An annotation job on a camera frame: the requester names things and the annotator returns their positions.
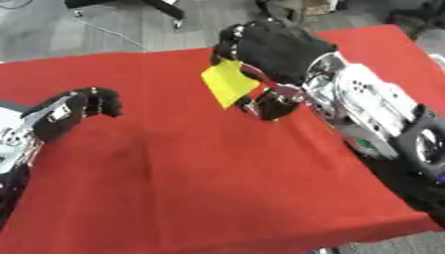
robotic arm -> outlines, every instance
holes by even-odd
[[[445,120],[434,111],[349,63],[336,46],[273,19],[223,30],[211,63],[221,59],[240,61],[246,76],[272,84],[242,97],[235,104],[242,111],[274,120],[309,106],[387,187],[445,225]]]
[[[33,108],[0,101],[0,228],[25,188],[42,146],[85,117],[116,117],[120,107],[116,92],[98,87],[64,92]]]

red tablecloth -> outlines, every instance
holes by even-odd
[[[351,61],[445,112],[445,76],[391,26],[328,31]],[[201,81],[210,50],[0,65],[2,99],[79,86],[122,95],[47,145],[0,253],[297,253],[438,230],[388,191],[307,108],[277,123],[224,111]]]

black robotic glove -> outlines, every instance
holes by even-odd
[[[107,88],[87,87],[51,97],[24,112],[22,118],[44,110],[64,97],[67,98],[65,102],[66,117],[57,120],[52,119],[51,115],[54,111],[49,111],[33,125],[34,134],[44,142],[51,142],[61,137],[78,124],[83,117],[98,114],[110,117],[121,115],[121,104],[118,101],[117,92]]]
[[[238,60],[261,70],[273,82],[299,85],[316,58],[336,49],[335,45],[303,29],[287,28],[269,18],[222,30],[211,63],[219,64],[221,59]],[[254,72],[241,71],[250,78],[260,79]]]

yellow cloth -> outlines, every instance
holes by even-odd
[[[258,81],[244,76],[240,67],[240,62],[223,60],[202,73],[204,82],[224,109],[259,86]]]

gray floor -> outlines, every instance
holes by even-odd
[[[381,24],[391,8],[414,7],[417,0],[352,0],[350,9],[302,24],[316,32],[327,29]],[[184,27],[175,31],[172,20],[138,2],[84,8],[84,19],[131,38],[148,51],[169,51],[212,46],[224,26],[255,16],[253,0],[181,0],[187,11]],[[445,32],[422,35],[418,45],[426,52],[445,56]],[[22,61],[103,52],[143,52],[121,38],[77,22],[63,0],[36,0],[17,11],[0,10],[0,61]],[[424,233],[373,244],[350,244],[342,253],[444,254],[445,234]]]

